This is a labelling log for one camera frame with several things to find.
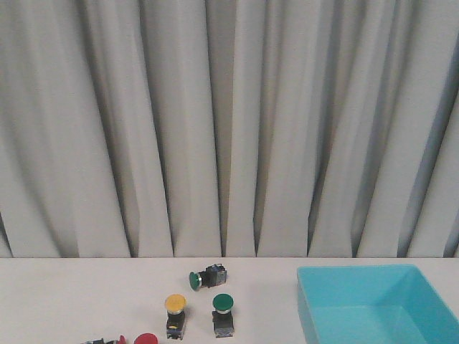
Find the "lying red push button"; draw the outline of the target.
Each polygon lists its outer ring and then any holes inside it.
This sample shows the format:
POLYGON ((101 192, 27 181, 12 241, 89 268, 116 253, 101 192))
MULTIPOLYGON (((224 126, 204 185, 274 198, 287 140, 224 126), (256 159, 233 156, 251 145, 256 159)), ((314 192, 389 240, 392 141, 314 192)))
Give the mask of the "lying red push button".
POLYGON ((126 338, 120 335, 118 339, 105 340, 104 338, 85 341, 82 344, 126 344, 126 338))

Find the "lying green push button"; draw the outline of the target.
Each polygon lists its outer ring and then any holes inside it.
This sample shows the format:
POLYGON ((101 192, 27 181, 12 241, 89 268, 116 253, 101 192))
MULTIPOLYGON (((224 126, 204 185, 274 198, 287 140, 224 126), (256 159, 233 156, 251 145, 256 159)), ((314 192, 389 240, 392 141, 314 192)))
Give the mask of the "lying green push button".
POLYGON ((216 287, 227 281, 227 270, 222 264, 213 264, 201 272, 189 273, 189 284, 194 291, 203 287, 216 287))

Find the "grey pleated curtain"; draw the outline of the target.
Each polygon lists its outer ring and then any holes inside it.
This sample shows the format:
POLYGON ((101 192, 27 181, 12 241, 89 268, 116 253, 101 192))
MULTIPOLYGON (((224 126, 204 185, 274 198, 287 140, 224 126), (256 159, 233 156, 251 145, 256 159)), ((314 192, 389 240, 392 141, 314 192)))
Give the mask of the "grey pleated curtain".
POLYGON ((1 255, 456 257, 456 1, 3 1, 1 255))

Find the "yellow push button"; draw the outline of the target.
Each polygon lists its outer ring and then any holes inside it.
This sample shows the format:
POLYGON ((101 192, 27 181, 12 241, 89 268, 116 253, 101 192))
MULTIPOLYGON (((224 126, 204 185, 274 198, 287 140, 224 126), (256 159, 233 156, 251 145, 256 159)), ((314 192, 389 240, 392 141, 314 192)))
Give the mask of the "yellow push button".
POLYGON ((186 324, 186 298, 181 294, 169 295, 165 302, 167 320, 166 337, 168 339, 182 340, 186 324))

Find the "red push button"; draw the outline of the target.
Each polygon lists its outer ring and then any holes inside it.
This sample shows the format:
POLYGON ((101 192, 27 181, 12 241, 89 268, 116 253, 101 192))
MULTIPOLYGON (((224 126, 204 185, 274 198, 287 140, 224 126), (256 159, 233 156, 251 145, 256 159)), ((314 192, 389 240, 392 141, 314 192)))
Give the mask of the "red push button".
POLYGON ((120 335, 118 339, 105 340, 104 338, 85 341, 82 344, 126 344, 126 338, 120 335))
POLYGON ((134 344, 158 344, 158 338, 153 333, 142 333, 133 342, 134 344))

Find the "light blue plastic box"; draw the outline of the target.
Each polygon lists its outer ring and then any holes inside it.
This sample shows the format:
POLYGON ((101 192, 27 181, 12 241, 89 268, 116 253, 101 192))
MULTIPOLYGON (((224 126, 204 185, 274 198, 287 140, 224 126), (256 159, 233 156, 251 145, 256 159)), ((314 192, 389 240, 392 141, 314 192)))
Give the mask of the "light blue plastic box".
POLYGON ((458 319, 412 264, 300 267, 307 343, 457 343, 458 319))

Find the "standing green push button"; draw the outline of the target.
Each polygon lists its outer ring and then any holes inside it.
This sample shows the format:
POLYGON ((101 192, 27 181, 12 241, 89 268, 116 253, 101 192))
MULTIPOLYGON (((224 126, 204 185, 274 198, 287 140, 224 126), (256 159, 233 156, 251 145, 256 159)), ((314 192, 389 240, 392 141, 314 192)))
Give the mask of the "standing green push button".
POLYGON ((218 294, 212 300, 214 310, 212 311, 213 329, 216 338, 229 338, 234 335, 235 327, 232 316, 234 300, 226 293, 218 294))

